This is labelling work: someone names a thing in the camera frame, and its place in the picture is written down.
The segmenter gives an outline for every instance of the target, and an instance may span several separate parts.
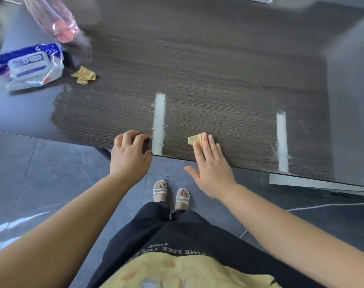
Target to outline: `white cable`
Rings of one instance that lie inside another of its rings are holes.
[[[290,212],[290,211],[296,211],[296,210],[307,210],[307,209],[315,209],[315,208],[328,207],[328,206],[358,206],[358,205],[364,205],[364,202],[361,202],[361,203],[345,203],[345,204],[331,203],[331,204],[324,204],[324,205],[304,207],[304,208],[293,208],[293,209],[289,209],[289,210],[286,210],[286,211]],[[244,233],[242,233],[242,235],[239,238],[242,238],[247,232],[248,232],[248,230],[246,230]]]

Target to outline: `sandal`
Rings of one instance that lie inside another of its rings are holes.
[[[185,191],[187,193],[187,197],[183,197],[181,194]],[[184,203],[189,207],[190,205],[190,192],[186,188],[180,188],[178,192],[176,193],[176,199],[175,199],[175,205],[177,203]]]
[[[161,188],[157,188],[157,185],[163,183],[165,185],[165,187],[162,187]],[[156,194],[166,194],[167,195],[167,183],[163,180],[159,180],[158,182],[156,182],[156,184],[154,185],[154,188],[153,188],[153,197],[156,195]]]

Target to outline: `forearm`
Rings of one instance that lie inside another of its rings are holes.
[[[364,286],[364,253],[236,185],[221,200],[274,257],[329,288]]]
[[[0,251],[0,288],[68,287],[130,188],[106,177]]]

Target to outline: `blue and white package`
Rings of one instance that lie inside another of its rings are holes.
[[[9,91],[41,87],[59,79],[64,69],[60,43],[38,44],[0,54],[0,86]]]

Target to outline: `finger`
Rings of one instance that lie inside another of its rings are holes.
[[[198,163],[198,166],[202,165],[206,160],[205,157],[202,153],[202,148],[199,145],[198,141],[194,141],[193,142],[193,148],[194,148],[194,155],[195,155],[195,160]]]
[[[150,169],[152,160],[153,160],[153,154],[151,153],[151,150],[147,150],[145,152],[145,158],[143,159],[143,161],[145,162],[148,169]]]
[[[219,155],[224,159],[225,157],[223,156],[221,146],[219,144],[216,144],[216,147],[217,147]]]
[[[134,136],[138,135],[140,132],[136,130],[129,130],[123,134],[122,145],[131,145]]]
[[[213,152],[211,151],[210,145],[208,143],[208,139],[207,139],[207,133],[202,133],[202,145],[203,145],[203,150],[204,150],[204,155],[205,155],[205,159],[206,161],[208,160],[213,160],[214,156],[213,156]]]
[[[195,183],[198,184],[199,180],[201,179],[199,176],[199,172],[192,166],[185,166],[185,171],[193,177]]]
[[[135,137],[135,140],[133,142],[133,145],[139,147],[140,149],[142,149],[143,146],[143,142],[148,139],[150,136],[148,136],[147,134],[138,134]]]
[[[220,156],[219,156],[219,153],[218,153],[218,150],[217,150],[217,146],[215,145],[215,141],[214,141],[214,138],[212,135],[209,135],[208,136],[208,143],[210,145],[210,149],[211,151],[213,152],[213,156],[216,160],[219,160],[220,159]]]
[[[122,146],[122,139],[123,139],[123,134],[118,135],[114,140],[114,146],[115,147],[121,147]]]

